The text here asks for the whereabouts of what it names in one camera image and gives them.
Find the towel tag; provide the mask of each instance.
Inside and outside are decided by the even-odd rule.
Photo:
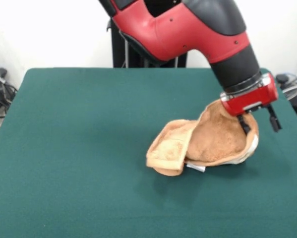
[[[192,169],[195,169],[195,170],[198,170],[200,172],[205,172],[206,171],[206,167],[204,166],[197,166],[197,165],[193,165],[191,163],[187,163],[186,165],[188,168],[192,168]]]

